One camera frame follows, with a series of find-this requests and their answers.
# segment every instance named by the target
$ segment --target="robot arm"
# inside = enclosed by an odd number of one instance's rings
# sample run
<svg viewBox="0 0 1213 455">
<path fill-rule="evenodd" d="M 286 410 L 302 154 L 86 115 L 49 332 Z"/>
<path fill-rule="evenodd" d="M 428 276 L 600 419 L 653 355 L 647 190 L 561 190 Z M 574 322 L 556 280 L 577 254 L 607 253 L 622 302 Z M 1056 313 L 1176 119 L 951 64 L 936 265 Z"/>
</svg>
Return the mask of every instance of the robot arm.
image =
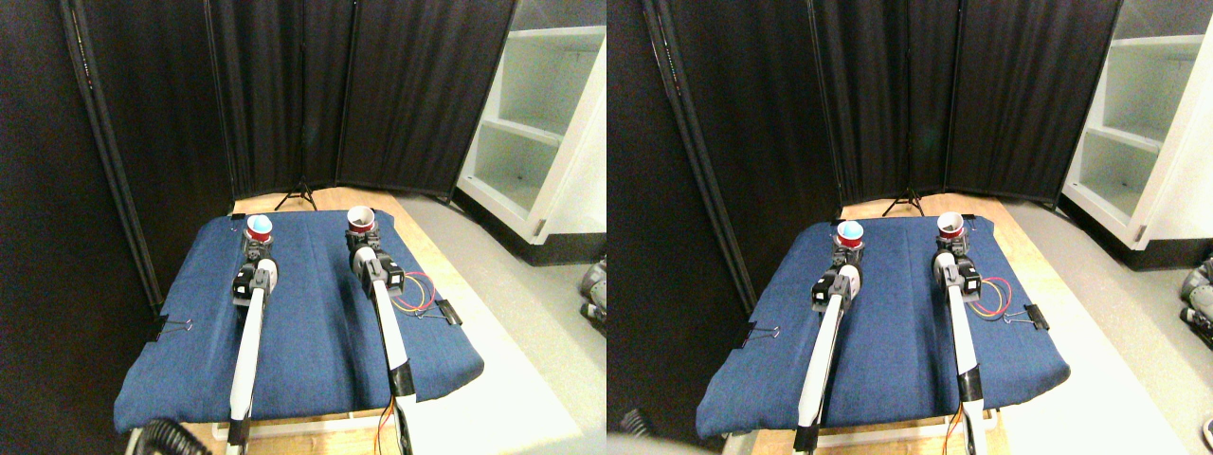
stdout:
<svg viewBox="0 0 1213 455">
<path fill-rule="evenodd" d="M 278 284 L 278 263 L 269 257 L 273 224 L 264 215 L 249 217 L 245 232 L 245 265 L 232 283 L 232 303 L 247 307 L 240 348 L 237 352 L 235 375 L 232 379 L 228 454 L 244 454 L 249 440 L 249 416 L 252 411 L 252 386 L 257 375 L 257 353 L 261 347 L 261 326 L 269 295 Z"/>
<path fill-rule="evenodd" d="M 830 382 L 830 369 L 833 364 L 835 345 L 838 339 L 838 326 L 843 314 L 850 309 L 850 303 L 859 294 L 861 284 L 859 261 L 862 258 L 864 229 L 854 221 L 838 226 L 835 238 L 835 250 L 831 254 L 832 266 L 826 269 L 813 285 L 813 309 L 824 312 L 821 329 L 813 343 L 813 357 L 804 374 L 804 387 L 797 405 L 796 439 L 792 449 L 797 453 L 811 454 L 818 447 L 818 432 L 821 426 L 821 414 L 826 386 Z"/>
<path fill-rule="evenodd" d="M 952 342 L 956 352 L 957 382 L 961 394 L 962 422 L 968 440 L 968 454 L 986 453 L 985 431 L 975 422 L 981 420 L 985 399 L 981 393 L 981 371 L 973 348 L 964 302 L 981 298 L 981 275 L 968 258 L 968 232 L 959 214 L 939 217 L 940 235 L 935 239 L 939 251 L 933 262 L 935 280 L 947 296 L 952 319 Z"/>
<path fill-rule="evenodd" d="M 409 439 L 404 408 L 416 400 L 416 393 L 412 386 L 412 371 L 409 368 L 409 354 L 404 349 L 400 326 L 395 322 L 395 309 L 392 308 L 392 297 L 400 295 L 404 289 L 404 269 L 380 249 L 374 210 L 365 206 L 353 207 L 347 215 L 347 221 L 349 227 L 346 231 L 346 245 L 349 248 L 349 268 L 361 281 L 366 297 L 375 303 L 383 337 L 388 386 L 395 409 L 397 448 L 400 454 L 411 455 L 412 443 Z"/>
</svg>

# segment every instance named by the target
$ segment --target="wire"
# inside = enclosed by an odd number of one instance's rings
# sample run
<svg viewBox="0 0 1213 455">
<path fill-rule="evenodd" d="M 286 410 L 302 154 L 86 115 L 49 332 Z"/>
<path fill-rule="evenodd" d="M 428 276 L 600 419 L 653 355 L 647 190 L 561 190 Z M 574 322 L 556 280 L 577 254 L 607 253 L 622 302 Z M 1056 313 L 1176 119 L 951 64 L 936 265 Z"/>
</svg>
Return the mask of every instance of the wire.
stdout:
<svg viewBox="0 0 1213 455">
<path fill-rule="evenodd" d="M 433 278 L 429 278 L 429 275 L 427 275 L 425 272 L 409 272 L 409 273 L 405 273 L 404 275 L 405 277 L 411 277 L 411 275 L 426 277 L 426 280 L 429 281 L 429 301 L 426 302 L 425 308 L 428 308 L 431 305 L 434 303 L 434 296 L 438 295 L 438 288 L 434 288 L 434 279 Z"/>
<path fill-rule="evenodd" d="M 969 303 L 969 308 L 972 308 L 974 313 L 978 313 L 978 315 L 980 315 L 983 319 L 985 319 L 985 318 L 996 318 L 996 317 L 998 317 L 998 314 L 1002 314 L 1002 312 L 1007 311 L 1007 308 L 1003 306 L 1003 303 L 1006 302 L 1006 300 L 1003 298 L 1004 295 L 1002 294 L 1002 289 L 998 288 L 997 285 L 995 285 L 992 281 L 981 280 L 981 284 L 983 285 L 989 285 L 990 288 L 993 288 L 995 292 L 998 294 L 998 300 L 997 300 L 998 306 L 995 307 L 995 309 L 987 309 L 984 305 L 981 305 L 980 300 L 975 300 L 975 301 L 968 302 Z"/>
<path fill-rule="evenodd" d="M 426 285 L 421 284 L 421 280 L 415 277 L 426 277 L 426 279 L 429 280 L 429 300 L 426 300 Z M 412 283 L 417 284 L 417 288 L 421 289 L 421 300 L 417 306 L 412 306 L 404 300 L 403 295 L 400 295 L 392 298 L 392 305 L 405 313 L 417 313 L 429 309 L 434 305 L 434 296 L 438 295 L 438 289 L 434 288 L 433 279 L 423 272 L 408 272 L 404 274 L 404 278 L 408 278 L 412 280 Z"/>
<path fill-rule="evenodd" d="M 412 277 L 409 277 L 409 275 L 404 275 L 404 278 L 408 278 L 412 283 L 417 284 L 417 289 L 421 290 L 421 302 L 422 303 L 417 303 L 418 306 L 416 306 L 416 307 L 411 306 L 411 305 L 409 305 L 409 302 L 404 301 L 404 295 L 402 294 L 402 295 L 392 298 L 392 305 L 394 305 L 397 308 L 399 308 L 403 312 L 415 313 L 415 312 L 417 312 L 417 311 L 421 309 L 421 306 L 423 306 L 423 302 L 426 301 L 426 286 L 422 285 L 421 281 L 418 281 L 416 278 L 412 278 Z"/>
<path fill-rule="evenodd" d="M 956 430 L 956 423 L 959 422 L 962 410 L 964 410 L 963 403 L 961 403 L 959 408 L 956 408 L 956 414 L 952 415 L 952 420 L 947 422 L 947 434 L 944 434 L 944 455 L 947 455 L 947 439 L 952 437 L 952 430 Z"/>
<path fill-rule="evenodd" d="M 1006 295 L 1002 294 L 1002 288 L 998 286 L 997 284 L 995 284 L 995 280 L 1002 281 L 1003 284 L 1007 285 L 1007 294 Z M 990 278 L 983 279 L 981 284 L 989 284 L 991 288 L 993 288 L 995 292 L 998 294 L 998 306 L 996 307 L 996 309 L 991 311 L 991 309 L 986 308 L 985 306 L 983 306 L 980 301 L 972 301 L 972 302 L 968 302 L 969 303 L 969 308 L 973 309 L 974 313 L 978 313 L 978 315 L 981 317 L 983 320 L 995 322 L 995 320 L 997 320 L 998 315 L 1006 313 L 1007 309 L 1010 308 L 1010 295 L 1012 295 L 1010 294 L 1012 292 L 1010 291 L 1010 283 L 1007 283 L 1006 279 L 1002 279 L 1002 278 L 998 278 L 998 277 L 990 277 Z"/>
<path fill-rule="evenodd" d="M 375 453 L 381 454 L 380 450 L 380 433 L 383 432 L 383 425 L 387 425 L 388 416 L 395 408 L 395 398 L 388 398 L 387 408 L 383 408 L 383 414 L 380 414 L 380 426 L 375 430 Z"/>
</svg>

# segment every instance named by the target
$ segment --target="yellow wire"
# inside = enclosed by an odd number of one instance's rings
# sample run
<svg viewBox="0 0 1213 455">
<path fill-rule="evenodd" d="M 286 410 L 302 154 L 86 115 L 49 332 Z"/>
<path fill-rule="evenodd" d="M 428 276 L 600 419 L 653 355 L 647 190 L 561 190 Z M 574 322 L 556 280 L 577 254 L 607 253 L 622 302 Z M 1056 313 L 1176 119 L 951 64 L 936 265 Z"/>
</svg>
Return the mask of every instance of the yellow wire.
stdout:
<svg viewBox="0 0 1213 455">
<path fill-rule="evenodd" d="M 990 288 L 993 288 L 993 290 L 996 292 L 998 292 L 998 307 L 1002 307 L 1002 301 L 1003 301 L 1002 288 L 998 288 L 998 285 L 993 284 L 993 281 L 990 281 L 987 279 L 983 279 L 981 284 L 989 284 Z M 993 318 L 995 315 L 997 315 L 997 314 L 995 314 L 997 312 L 993 312 L 993 313 L 983 313 L 981 309 L 978 309 L 976 305 L 973 305 L 973 302 L 969 302 L 969 308 L 972 308 L 974 313 L 981 314 L 981 315 L 984 315 L 986 318 Z"/>
<path fill-rule="evenodd" d="M 417 281 L 417 279 L 412 278 L 412 275 L 404 275 L 404 278 L 411 279 L 412 283 L 417 284 L 417 289 L 421 290 L 421 303 L 417 305 L 417 307 L 421 307 L 422 305 L 426 305 L 426 286 L 421 285 L 421 281 Z M 395 298 L 392 298 L 392 305 L 394 305 L 397 308 L 399 308 L 400 311 L 403 311 L 405 313 L 416 313 L 416 312 L 420 311 L 420 309 L 406 309 L 406 308 L 397 305 L 395 303 Z"/>
</svg>

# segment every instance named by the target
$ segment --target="white shelving unit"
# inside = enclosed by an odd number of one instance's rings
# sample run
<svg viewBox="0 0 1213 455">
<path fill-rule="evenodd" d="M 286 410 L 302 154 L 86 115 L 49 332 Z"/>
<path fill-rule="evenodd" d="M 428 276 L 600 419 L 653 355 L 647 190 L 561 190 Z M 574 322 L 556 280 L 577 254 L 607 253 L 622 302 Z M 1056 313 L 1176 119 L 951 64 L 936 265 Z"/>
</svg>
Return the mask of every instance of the white shelving unit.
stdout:
<svg viewBox="0 0 1213 455">
<path fill-rule="evenodd" d="M 542 245 L 606 232 L 605 166 L 606 28 L 511 32 L 457 187 Z"/>
<path fill-rule="evenodd" d="M 1109 47 L 1063 194 L 1129 250 L 1213 238 L 1213 220 L 1186 201 L 1213 197 L 1192 181 L 1213 171 L 1213 52 L 1202 49 L 1208 33 Z"/>
</svg>

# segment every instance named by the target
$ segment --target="cable bundle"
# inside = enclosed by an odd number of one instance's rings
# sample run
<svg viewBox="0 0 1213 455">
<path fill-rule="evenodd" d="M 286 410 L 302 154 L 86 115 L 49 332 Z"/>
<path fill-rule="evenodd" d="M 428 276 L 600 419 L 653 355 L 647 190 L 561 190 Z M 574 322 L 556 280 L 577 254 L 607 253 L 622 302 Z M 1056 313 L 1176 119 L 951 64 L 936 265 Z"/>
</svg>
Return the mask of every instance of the cable bundle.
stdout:
<svg viewBox="0 0 1213 455">
<path fill-rule="evenodd" d="M 425 277 L 426 280 L 429 283 L 428 301 L 426 300 L 426 285 L 421 284 L 421 281 L 416 277 Z M 402 294 L 392 298 L 392 305 L 394 305 L 398 309 L 405 313 L 425 312 L 426 309 L 429 309 L 434 305 L 434 296 L 438 295 L 438 290 L 434 288 L 434 280 L 431 279 L 429 275 L 425 274 L 425 272 L 409 272 L 404 274 L 404 278 L 415 283 L 417 285 L 417 289 L 421 289 L 421 300 L 417 302 L 416 306 L 412 306 L 404 300 L 404 295 Z"/>
<path fill-rule="evenodd" d="M 1004 286 L 1007 286 L 1007 294 L 1006 295 L 1003 295 L 1002 288 L 1000 288 L 997 284 L 995 284 L 995 281 L 1002 281 L 1002 284 Z M 1006 279 L 1002 279 L 1002 278 L 998 278 L 998 277 L 990 277 L 990 278 L 983 279 L 981 284 L 990 285 L 998 294 L 998 307 L 996 307 L 993 311 L 990 311 L 986 307 L 981 306 L 980 301 L 972 301 L 972 302 L 968 302 L 969 303 L 969 308 L 973 309 L 974 313 L 978 313 L 978 315 L 981 317 L 981 319 L 991 320 L 991 322 L 992 320 L 998 320 L 998 317 L 1001 317 L 1002 313 L 1006 313 L 1007 309 L 1010 308 L 1010 296 L 1012 296 L 1010 283 L 1007 283 Z"/>
</svg>

